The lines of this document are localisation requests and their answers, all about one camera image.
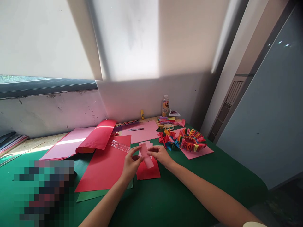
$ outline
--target hand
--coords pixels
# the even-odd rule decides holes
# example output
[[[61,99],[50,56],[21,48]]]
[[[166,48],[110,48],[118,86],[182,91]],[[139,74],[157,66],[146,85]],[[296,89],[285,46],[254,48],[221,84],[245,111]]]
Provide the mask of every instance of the hand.
[[[159,162],[161,162],[166,168],[175,163],[175,161],[167,153],[164,146],[152,146],[148,148],[147,154],[158,159]]]
[[[140,150],[141,147],[131,148],[129,153],[125,156],[124,167],[121,174],[121,178],[127,180],[128,182],[134,178],[140,163],[143,161],[144,157],[140,157],[139,155],[133,154]]]

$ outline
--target transparent ruler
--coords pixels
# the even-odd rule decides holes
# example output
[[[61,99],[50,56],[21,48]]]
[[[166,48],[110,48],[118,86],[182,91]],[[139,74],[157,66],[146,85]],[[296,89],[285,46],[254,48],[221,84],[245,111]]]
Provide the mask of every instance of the transparent ruler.
[[[109,142],[109,144],[121,151],[124,151],[126,153],[128,153],[130,151],[130,147],[123,144],[123,143],[119,143],[118,141],[112,140]]]

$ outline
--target glue stick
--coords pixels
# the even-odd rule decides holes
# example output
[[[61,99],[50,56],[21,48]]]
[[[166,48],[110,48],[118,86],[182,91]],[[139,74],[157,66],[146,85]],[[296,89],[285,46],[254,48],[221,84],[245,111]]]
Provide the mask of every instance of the glue stick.
[[[144,112],[141,110],[141,119],[144,120]]]

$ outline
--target green table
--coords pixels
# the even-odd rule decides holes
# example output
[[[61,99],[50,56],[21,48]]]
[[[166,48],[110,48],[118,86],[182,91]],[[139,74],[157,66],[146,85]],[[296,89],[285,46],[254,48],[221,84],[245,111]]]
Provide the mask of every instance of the green table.
[[[162,145],[158,139],[153,145]],[[198,176],[221,188],[237,201],[249,208],[267,198],[264,182],[231,158],[212,142],[208,146],[214,151],[202,157],[188,160],[181,151],[168,151],[172,159]],[[20,167],[29,166],[30,160],[38,160],[46,151],[28,153],[0,168],[0,220],[2,226],[14,226],[19,220],[16,194],[24,192],[18,182],[12,181]],[[76,185],[79,183],[92,154],[79,154],[70,158],[75,161]],[[194,195],[161,163],[161,178],[138,181],[134,177],[134,187],[126,190],[110,226],[210,226],[218,221],[201,205]],[[64,210],[64,225],[78,226],[102,197],[76,203],[78,193],[71,196]],[[22,221],[23,226],[33,226]]]

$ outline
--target plastic water bottle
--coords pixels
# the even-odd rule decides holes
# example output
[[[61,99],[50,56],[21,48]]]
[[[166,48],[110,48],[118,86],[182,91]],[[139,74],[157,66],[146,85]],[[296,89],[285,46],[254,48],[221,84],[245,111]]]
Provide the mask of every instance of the plastic water bottle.
[[[168,117],[169,115],[169,99],[168,95],[164,95],[164,99],[162,100],[162,116]]]

